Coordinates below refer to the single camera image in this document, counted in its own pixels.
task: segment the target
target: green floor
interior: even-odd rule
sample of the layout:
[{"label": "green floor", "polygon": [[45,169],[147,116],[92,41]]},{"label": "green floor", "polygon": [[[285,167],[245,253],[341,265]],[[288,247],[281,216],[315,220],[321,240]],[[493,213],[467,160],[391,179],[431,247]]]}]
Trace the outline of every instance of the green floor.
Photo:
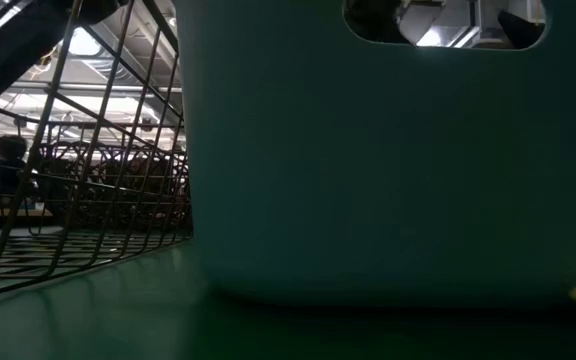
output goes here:
[{"label": "green floor", "polygon": [[576,319],[217,296],[192,245],[0,296],[0,359],[576,359]]}]

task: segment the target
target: ceiling light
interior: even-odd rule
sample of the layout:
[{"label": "ceiling light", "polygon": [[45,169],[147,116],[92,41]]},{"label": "ceiling light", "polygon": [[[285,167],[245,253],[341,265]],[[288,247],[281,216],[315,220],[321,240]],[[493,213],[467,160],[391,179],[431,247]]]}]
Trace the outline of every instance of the ceiling light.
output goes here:
[{"label": "ceiling light", "polygon": [[101,51],[101,45],[82,28],[75,29],[68,52],[73,55],[92,56]]},{"label": "ceiling light", "polygon": [[68,136],[70,136],[70,137],[72,137],[72,138],[81,137],[80,135],[77,135],[77,134],[75,134],[74,132],[68,131],[68,130],[64,130],[64,131],[62,131],[61,133],[64,134],[64,135],[68,135]]},{"label": "ceiling light", "polygon": [[439,33],[434,29],[428,30],[428,32],[417,42],[417,46],[440,46],[440,45],[441,45],[441,36],[439,36]]},{"label": "ceiling light", "polygon": [[470,29],[470,31],[468,32],[468,34],[466,34],[466,36],[464,36],[461,40],[459,40],[459,42],[455,45],[456,48],[462,48],[464,47],[464,45],[466,45],[470,40],[472,40],[472,38],[475,37],[475,35],[477,35],[479,33],[479,27],[474,27],[472,29]]}]

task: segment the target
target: wire shopping cart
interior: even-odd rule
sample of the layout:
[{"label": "wire shopping cart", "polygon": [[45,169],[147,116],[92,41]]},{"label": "wire shopping cart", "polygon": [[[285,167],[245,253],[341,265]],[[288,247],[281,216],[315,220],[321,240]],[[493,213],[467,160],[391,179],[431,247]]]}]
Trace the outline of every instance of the wire shopping cart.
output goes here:
[{"label": "wire shopping cart", "polygon": [[[155,2],[139,2],[149,14],[138,13],[135,3],[12,0],[0,8],[5,60],[0,103],[13,82],[22,87],[0,106],[0,136],[25,136],[30,144],[23,169],[0,161],[0,171],[20,177],[17,189],[0,191],[0,292],[168,247],[192,235],[177,41]],[[62,17],[52,20],[55,13]],[[143,25],[144,14],[151,16],[151,31],[142,27],[136,36],[133,28]],[[110,17],[116,19],[116,31],[104,36],[100,29],[107,25],[98,24]],[[34,35],[28,35],[31,45],[17,49],[23,35],[15,31],[23,27]],[[99,47],[96,57],[69,51],[80,31]],[[150,41],[142,43],[148,48],[141,50],[147,56],[135,62],[126,43],[146,37]],[[11,50],[1,50],[6,44]],[[163,75],[156,73],[162,49],[172,49]],[[75,60],[94,67],[104,81],[91,86],[64,80],[69,72],[73,77]],[[25,83],[19,85],[19,74],[27,74],[24,64],[37,73],[21,77]],[[35,81],[48,65],[49,80]],[[122,77],[134,85],[122,85]],[[93,90],[96,97],[81,96]],[[16,111],[25,97],[41,96],[27,94],[42,92],[39,116]],[[91,98],[96,109],[78,101]],[[109,107],[117,98],[131,100],[130,116],[112,118]]]}]

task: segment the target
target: person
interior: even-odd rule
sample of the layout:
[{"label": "person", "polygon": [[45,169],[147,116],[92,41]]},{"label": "person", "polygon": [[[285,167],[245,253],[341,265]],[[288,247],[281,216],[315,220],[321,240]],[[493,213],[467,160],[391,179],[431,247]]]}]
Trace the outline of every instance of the person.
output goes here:
[{"label": "person", "polygon": [[17,173],[26,166],[22,160],[26,149],[26,140],[21,136],[0,137],[0,195],[14,194],[17,191],[21,182]]}]

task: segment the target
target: metal wire mesh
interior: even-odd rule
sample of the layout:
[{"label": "metal wire mesh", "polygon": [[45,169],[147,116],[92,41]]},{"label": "metal wire mesh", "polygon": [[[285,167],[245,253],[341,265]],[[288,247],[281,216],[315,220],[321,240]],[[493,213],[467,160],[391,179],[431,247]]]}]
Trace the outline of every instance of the metal wire mesh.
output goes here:
[{"label": "metal wire mesh", "polygon": [[[178,143],[183,132],[182,111],[171,105],[178,54],[168,86],[157,87],[151,81],[162,34],[172,43],[174,35],[161,21],[154,2],[144,1],[158,29],[145,76],[141,76],[122,58],[135,0],[126,5],[114,47],[84,26],[112,57],[100,109],[92,111],[64,95],[60,87],[82,1],[73,2],[41,117],[0,107],[0,117],[14,119],[19,134],[28,124],[36,128],[23,169],[0,163],[0,171],[15,171],[20,179],[16,189],[0,191],[0,292],[171,246],[192,235],[186,151],[181,146],[164,150],[160,143],[164,129],[172,131],[172,144]],[[3,7],[0,18],[10,9]],[[120,67],[141,83],[136,114],[123,123],[106,117]],[[146,98],[161,102],[158,124],[140,121]],[[57,120],[52,114],[56,102],[77,109],[90,121]],[[174,121],[164,124],[164,119],[171,118]],[[77,127],[81,138],[65,139],[64,127]],[[138,136],[137,130],[144,128],[156,131],[154,140]],[[104,144],[100,140],[103,130],[118,134],[118,141]],[[84,133],[90,136],[84,139]],[[32,226],[20,226],[21,219],[29,218],[34,219]]]}]

